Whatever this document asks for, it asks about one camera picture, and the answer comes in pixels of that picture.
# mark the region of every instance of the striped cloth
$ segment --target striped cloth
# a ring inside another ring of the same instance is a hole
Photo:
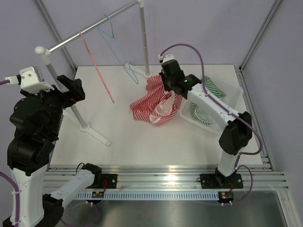
[[[144,121],[159,126],[171,120],[177,114],[183,97],[175,95],[173,92],[166,92],[160,75],[149,77],[145,89],[147,95],[130,105],[136,121]],[[163,107],[165,109],[162,113],[157,111]]]
[[[226,94],[220,90],[208,76],[205,76],[204,81],[206,88],[217,98],[221,99],[226,96]],[[204,125],[210,125],[214,122],[213,118],[195,103],[191,104],[190,113],[195,120]]]

